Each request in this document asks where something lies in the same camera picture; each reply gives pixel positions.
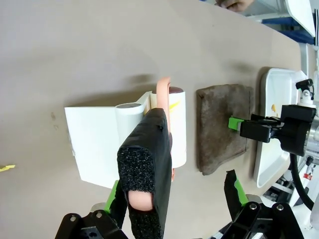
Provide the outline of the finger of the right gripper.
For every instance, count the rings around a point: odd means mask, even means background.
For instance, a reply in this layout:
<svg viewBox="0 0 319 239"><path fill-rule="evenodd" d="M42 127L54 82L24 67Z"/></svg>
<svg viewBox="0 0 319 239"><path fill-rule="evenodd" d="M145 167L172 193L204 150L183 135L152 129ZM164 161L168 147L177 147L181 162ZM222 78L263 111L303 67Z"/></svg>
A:
<svg viewBox="0 0 319 239"><path fill-rule="evenodd" d="M282 124L280 118L278 117L265 117L256 114L251 115L251 120L262 125L277 126Z"/></svg>
<svg viewBox="0 0 319 239"><path fill-rule="evenodd" d="M259 142L270 142L270 139L275 138L277 131L282 128L282 124L277 126L262 125L252 121L251 118L230 117L228 128L238 131L241 137Z"/></svg>

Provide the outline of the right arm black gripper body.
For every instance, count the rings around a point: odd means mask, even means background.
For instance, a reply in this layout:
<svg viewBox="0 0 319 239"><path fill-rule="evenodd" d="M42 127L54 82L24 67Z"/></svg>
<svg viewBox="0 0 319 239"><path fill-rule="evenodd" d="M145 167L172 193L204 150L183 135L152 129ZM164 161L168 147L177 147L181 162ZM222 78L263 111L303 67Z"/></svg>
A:
<svg viewBox="0 0 319 239"><path fill-rule="evenodd" d="M280 120L283 126L278 133L282 150L298 156L305 155L305 143L315 115L315 108L298 105L282 106Z"/></svg>

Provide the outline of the person's right hand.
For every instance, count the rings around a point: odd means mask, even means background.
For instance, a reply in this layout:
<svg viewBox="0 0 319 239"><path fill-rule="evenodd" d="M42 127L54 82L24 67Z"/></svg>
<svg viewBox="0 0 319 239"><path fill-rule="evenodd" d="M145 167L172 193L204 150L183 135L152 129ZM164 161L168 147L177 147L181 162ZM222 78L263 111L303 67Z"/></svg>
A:
<svg viewBox="0 0 319 239"><path fill-rule="evenodd" d="M245 11L254 0L216 0L215 5L233 12Z"/></svg>

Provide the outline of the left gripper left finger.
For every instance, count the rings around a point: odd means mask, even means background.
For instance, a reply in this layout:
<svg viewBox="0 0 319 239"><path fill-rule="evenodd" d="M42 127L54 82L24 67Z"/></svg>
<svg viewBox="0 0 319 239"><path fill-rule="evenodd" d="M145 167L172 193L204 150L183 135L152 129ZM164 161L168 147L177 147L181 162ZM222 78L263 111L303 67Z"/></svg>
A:
<svg viewBox="0 0 319 239"><path fill-rule="evenodd" d="M76 213L66 214L56 234L57 239L126 239L122 231L128 203L117 180L104 208L82 217Z"/></svg>

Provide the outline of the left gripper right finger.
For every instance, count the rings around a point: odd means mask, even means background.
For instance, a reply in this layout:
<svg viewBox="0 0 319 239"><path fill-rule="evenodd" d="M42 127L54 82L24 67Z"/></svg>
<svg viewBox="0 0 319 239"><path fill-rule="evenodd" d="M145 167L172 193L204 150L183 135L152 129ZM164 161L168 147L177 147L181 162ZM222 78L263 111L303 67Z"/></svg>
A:
<svg viewBox="0 0 319 239"><path fill-rule="evenodd" d="M304 238L289 204L267 207L262 202L250 201L234 170L226 173L224 193L232 222L223 239L248 239L257 233L267 239Z"/></svg>

